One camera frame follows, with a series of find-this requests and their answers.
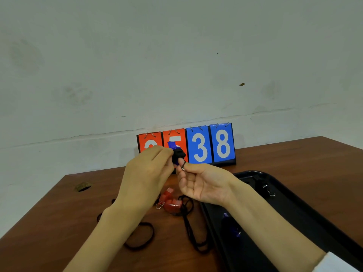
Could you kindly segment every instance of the black tray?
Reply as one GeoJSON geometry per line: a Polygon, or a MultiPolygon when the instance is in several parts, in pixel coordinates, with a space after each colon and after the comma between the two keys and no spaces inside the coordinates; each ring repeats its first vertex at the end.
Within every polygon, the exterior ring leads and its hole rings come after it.
{"type": "MultiPolygon", "coordinates": [[[[234,174],[254,187],[253,176],[267,182],[274,197],[267,202],[296,229],[303,233],[325,252],[332,252],[359,271],[363,271],[363,248],[349,238],[331,222],[287,189],[273,176],[246,171],[234,174]]],[[[202,203],[202,211],[226,271],[277,271],[248,235],[242,231],[236,241],[221,234],[221,220],[226,210],[218,205],[202,203]]]]}

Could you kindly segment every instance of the sleeve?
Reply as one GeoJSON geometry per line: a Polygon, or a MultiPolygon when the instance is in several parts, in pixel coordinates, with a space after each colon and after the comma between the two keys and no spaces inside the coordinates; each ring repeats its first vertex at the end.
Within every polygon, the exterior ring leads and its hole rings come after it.
{"type": "Polygon", "coordinates": [[[328,252],[321,262],[315,267],[313,272],[359,272],[357,269],[347,264],[341,258],[328,252]]]}

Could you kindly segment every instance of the forearm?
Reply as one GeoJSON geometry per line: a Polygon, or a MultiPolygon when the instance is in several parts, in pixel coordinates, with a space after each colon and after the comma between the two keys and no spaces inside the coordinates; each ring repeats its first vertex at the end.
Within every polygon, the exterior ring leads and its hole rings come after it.
{"type": "Polygon", "coordinates": [[[142,219],[142,215],[117,208],[112,205],[103,212],[99,223],[64,272],[107,270],[116,253],[142,219]]]}
{"type": "Polygon", "coordinates": [[[325,252],[306,238],[251,186],[234,179],[226,208],[280,272],[311,272],[325,252]]]}

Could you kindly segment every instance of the wooden table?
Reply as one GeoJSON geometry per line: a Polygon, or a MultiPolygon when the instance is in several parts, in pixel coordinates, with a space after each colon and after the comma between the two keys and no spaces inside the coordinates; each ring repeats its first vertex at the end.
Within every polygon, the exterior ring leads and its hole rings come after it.
{"type": "MultiPolygon", "coordinates": [[[[275,176],[363,246],[363,150],[314,137],[238,149],[236,158],[237,165],[227,170],[259,170],[275,176]]],[[[121,167],[63,177],[1,238],[1,271],[62,271],[96,226],[97,215],[116,197],[123,172],[121,167]],[[75,192],[82,182],[92,187],[75,192]]],[[[175,175],[167,187],[180,194],[175,175]]],[[[201,255],[193,249],[182,218],[152,208],[143,221],[154,225],[155,240],[139,252],[122,248],[109,271],[220,270],[215,250],[201,255]]],[[[206,224],[198,204],[190,222],[196,237],[203,240],[206,224]]],[[[134,236],[146,234],[139,230],[134,236]]]]}

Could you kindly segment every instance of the hand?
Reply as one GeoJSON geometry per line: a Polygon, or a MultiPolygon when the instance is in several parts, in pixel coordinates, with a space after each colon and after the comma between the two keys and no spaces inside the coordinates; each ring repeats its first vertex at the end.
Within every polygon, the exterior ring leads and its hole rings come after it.
{"type": "Polygon", "coordinates": [[[231,197],[231,183],[237,178],[226,171],[209,164],[185,163],[184,170],[181,166],[184,160],[179,158],[176,168],[179,188],[184,195],[198,201],[226,206],[231,197]]]}
{"type": "Polygon", "coordinates": [[[120,191],[112,206],[122,206],[142,216],[153,205],[174,170],[173,150],[161,146],[146,149],[129,161],[120,191]]]}

